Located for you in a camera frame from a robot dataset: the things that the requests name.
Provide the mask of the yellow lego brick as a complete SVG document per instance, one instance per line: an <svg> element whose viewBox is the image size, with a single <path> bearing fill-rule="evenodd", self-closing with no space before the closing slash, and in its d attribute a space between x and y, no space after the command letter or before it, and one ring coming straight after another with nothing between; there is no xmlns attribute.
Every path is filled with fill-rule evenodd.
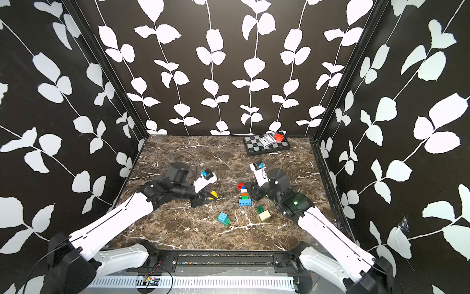
<svg viewBox="0 0 470 294"><path fill-rule="evenodd" d="M210 192L210 196L208 197L209 200L218 200L218 194L215 191Z"/></svg>

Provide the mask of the long blue lego brick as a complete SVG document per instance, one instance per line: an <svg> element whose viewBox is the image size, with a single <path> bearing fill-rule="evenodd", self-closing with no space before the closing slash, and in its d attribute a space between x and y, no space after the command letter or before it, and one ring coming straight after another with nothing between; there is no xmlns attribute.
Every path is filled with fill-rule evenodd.
<svg viewBox="0 0 470 294"><path fill-rule="evenodd" d="M252 200L251 199L240 199L238 203L239 203L240 207L251 206L252 205Z"/></svg>

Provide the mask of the cyan lego brick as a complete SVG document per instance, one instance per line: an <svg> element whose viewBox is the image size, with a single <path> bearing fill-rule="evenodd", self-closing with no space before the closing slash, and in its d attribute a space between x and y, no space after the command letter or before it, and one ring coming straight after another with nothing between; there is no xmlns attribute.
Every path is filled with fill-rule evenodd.
<svg viewBox="0 0 470 294"><path fill-rule="evenodd" d="M221 213L218 215L217 219L218 219L218 218L219 218L219 219L225 219L225 218L227 218L227 214L221 212Z"/></svg>

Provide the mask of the long green lego brick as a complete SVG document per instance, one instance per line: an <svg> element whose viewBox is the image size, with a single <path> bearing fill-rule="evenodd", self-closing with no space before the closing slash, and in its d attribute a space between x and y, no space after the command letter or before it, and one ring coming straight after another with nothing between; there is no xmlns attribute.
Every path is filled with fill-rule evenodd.
<svg viewBox="0 0 470 294"><path fill-rule="evenodd" d="M229 218L225 218L225 219L219 219L218 218L217 220L226 227L229 226L230 221L231 221Z"/></svg>

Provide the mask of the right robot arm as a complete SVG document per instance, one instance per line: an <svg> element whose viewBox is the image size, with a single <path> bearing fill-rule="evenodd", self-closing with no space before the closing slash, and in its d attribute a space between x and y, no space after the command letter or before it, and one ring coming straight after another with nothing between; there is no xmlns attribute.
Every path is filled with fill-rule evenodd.
<svg viewBox="0 0 470 294"><path fill-rule="evenodd" d="M392 264L374 257L344 235L303 193L292 189L282 169L267 170L256 161L249 165L256 181L247 185L255 200L269 199L283 216L305 230L328 252L304 243L291 253L302 270L325 278L345 294L401 294Z"/></svg>

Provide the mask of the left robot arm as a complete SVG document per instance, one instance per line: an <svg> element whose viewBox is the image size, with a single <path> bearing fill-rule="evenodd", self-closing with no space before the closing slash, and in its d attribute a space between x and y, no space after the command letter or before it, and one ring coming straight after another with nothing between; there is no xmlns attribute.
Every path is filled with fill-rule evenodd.
<svg viewBox="0 0 470 294"><path fill-rule="evenodd" d="M54 236L48 244L45 286L54 294L78 294L107 274L143 265L156 267L159 250L149 241L111 251L103 248L129 226L168 202L187 199L196 208L216 200L216 193L208 188L217 181L216 174L206 169L191 181L187 178L189 172L188 165L174 162L164 176L140 186L98 220L69 235Z"/></svg>

